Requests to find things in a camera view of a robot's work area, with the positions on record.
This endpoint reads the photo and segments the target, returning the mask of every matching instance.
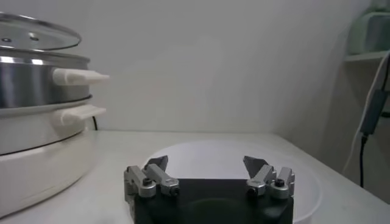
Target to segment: screw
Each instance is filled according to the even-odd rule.
[[[248,195],[248,197],[257,197],[257,189],[254,187],[251,187],[248,189],[246,194]]]
[[[9,38],[1,38],[1,40],[3,41],[3,42],[12,42],[12,40],[11,39],[9,39]]]
[[[153,182],[153,181],[152,181],[151,179],[145,178],[145,179],[142,180],[142,185],[143,185],[143,186],[148,186],[148,185],[150,185],[152,182]]]
[[[275,187],[283,187],[285,185],[285,181],[282,179],[275,180]]]
[[[180,189],[179,188],[173,188],[169,191],[169,193],[172,195],[172,196],[178,196],[180,194]]]

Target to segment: white handle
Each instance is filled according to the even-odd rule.
[[[109,78],[108,75],[81,69],[56,68],[53,72],[53,81],[60,86],[90,85]]]
[[[57,110],[53,113],[52,118],[55,125],[65,126],[80,122],[92,116],[102,114],[105,111],[105,108],[99,108],[87,104],[79,107]]]

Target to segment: power cord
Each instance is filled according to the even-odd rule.
[[[361,137],[361,143],[360,143],[360,156],[359,156],[359,168],[360,168],[360,187],[364,188],[364,146],[366,146],[368,140],[368,135],[364,134]]]
[[[98,129],[98,122],[96,121],[96,117],[93,116],[93,117],[92,117],[92,120],[93,120],[93,126],[95,127],[95,130],[96,130],[96,131],[99,130],[99,129]]]
[[[352,141],[352,147],[347,159],[347,162],[342,170],[342,173],[345,174],[350,160],[353,155],[353,151],[355,149],[355,144],[357,141],[357,138],[359,136],[359,133],[362,133],[361,137],[361,144],[360,144],[360,156],[359,156],[359,168],[360,168],[360,186],[364,187],[364,146],[367,143],[369,135],[372,135],[377,127],[378,121],[380,117],[386,117],[390,116],[388,112],[382,112],[383,108],[385,106],[386,100],[388,98],[388,93],[386,92],[386,84],[389,77],[389,65],[390,65],[390,58],[389,58],[390,51],[386,53],[386,55],[382,58],[380,65],[377,69],[377,72],[375,74],[374,81],[371,84],[369,93],[366,98],[366,104],[363,109],[363,115],[361,117],[359,127],[356,130],[356,133],[353,137]],[[380,73],[382,71],[382,67],[386,61],[386,70],[385,70],[385,77],[383,79],[383,83],[380,89],[375,89],[378,78],[380,76]]]
[[[375,73],[374,81],[372,82],[370,90],[369,90],[369,92],[367,94],[366,102],[364,104],[363,114],[361,116],[360,123],[359,123],[359,126],[358,126],[358,128],[357,128],[357,130],[355,132],[355,135],[353,136],[352,146],[351,146],[351,149],[350,149],[347,161],[346,161],[346,163],[345,163],[345,165],[344,165],[344,167],[342,169],[342,174],[344,174],[344,175],[346,174],[347,168],[349,167],[349,164],[351,162],[353,153],[355,151],[356,142],[358,140],[359,133],[360,133],[361,127],[363,125],[364,118],[366,117],[366,113],[367,113],[367,110],[368,110],[368,107],[369,107],[369,104],[370,104],[370,100],[371,100],[372,96],[374,95],[374,89],[375,89],[375,87],[377,85],[381,68],[383,67],[383,65],[385,64],[386,60],[388,59],[389,54],[390,54],[390,51],[387,51],[387,53],[383,56],[383,58],[382,58],[382,60],[381,60],[381,62],[379,64],[379,67],[377,69],[377,72]]]

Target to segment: table surface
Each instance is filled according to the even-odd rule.
[[[79,181],[58,195],[0,220],[23,223],[133,223],[123,195],[123,170],[139,166],[154,152],[183,142],[248,141],[293,156],[311,167],[323,184],[323,200],[312,223],[389,223],[390,205],[275,135],[91,131],[96,162]]]

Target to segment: black device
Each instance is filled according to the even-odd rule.
[[[387,98],[387,92],[380,89],[375,90],[360,128],[360,132],[362,132],[364,135],[368,136],[374,133],[379,118],[382,115],[383,108],[385,107]]]
[[[135,224],[292,224],[294,172],[244,157],[249,180],[176,179],[168,157],[124,172],[125,200]]]

